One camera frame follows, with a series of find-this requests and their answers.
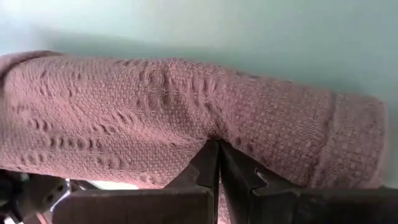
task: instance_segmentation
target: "textured fabric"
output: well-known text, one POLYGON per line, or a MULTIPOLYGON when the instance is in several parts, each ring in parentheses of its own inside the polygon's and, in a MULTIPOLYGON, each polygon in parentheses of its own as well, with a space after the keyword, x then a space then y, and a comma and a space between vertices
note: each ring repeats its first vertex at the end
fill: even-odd
POLYGON ((377 187, 384 111, 369 96, 182 59, 5 55, 0 167, 160 187, 222 138, 299 185, 377 187))

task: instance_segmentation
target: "folded blanket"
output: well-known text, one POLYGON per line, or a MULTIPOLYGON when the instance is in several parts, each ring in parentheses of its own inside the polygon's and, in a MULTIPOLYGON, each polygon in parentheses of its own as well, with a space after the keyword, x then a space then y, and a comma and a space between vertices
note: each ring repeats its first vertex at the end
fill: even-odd
POLYGON ((207 139, 225 139, 302 186, 377 187, 384 111, 369 96, 182 59, 4 55, 0 168, 161 187, 207 139))

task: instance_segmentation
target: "light green background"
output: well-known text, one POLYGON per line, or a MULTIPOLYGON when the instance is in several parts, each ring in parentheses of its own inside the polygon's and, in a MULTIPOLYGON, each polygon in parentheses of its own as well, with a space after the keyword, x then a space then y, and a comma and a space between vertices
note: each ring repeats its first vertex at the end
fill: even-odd
POLYGON ((185 57, 367 93, 388 103, 394 139, 397 26, 397 0, 0 0, 0 54, 185 57))

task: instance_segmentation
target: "pink knitted blanket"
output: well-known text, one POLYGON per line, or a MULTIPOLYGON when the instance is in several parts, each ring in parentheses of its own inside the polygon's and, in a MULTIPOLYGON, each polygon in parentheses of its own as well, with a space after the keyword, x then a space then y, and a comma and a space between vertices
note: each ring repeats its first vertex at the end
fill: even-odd
POLYGON ((299 185, 377 187, 384 110, 369 96, 182 59, 5 55, 0 168, 160 187, 221 138, 299 185))

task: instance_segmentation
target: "mint green wall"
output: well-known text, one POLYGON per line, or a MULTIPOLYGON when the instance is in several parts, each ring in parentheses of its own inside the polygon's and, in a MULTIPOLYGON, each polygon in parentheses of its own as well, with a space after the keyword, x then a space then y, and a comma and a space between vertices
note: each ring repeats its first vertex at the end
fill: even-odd
POLYGON ((186 57, 367 93, 388 102, 396 138, 397 24, 396 0, 2 0, 0 54, 186 57))

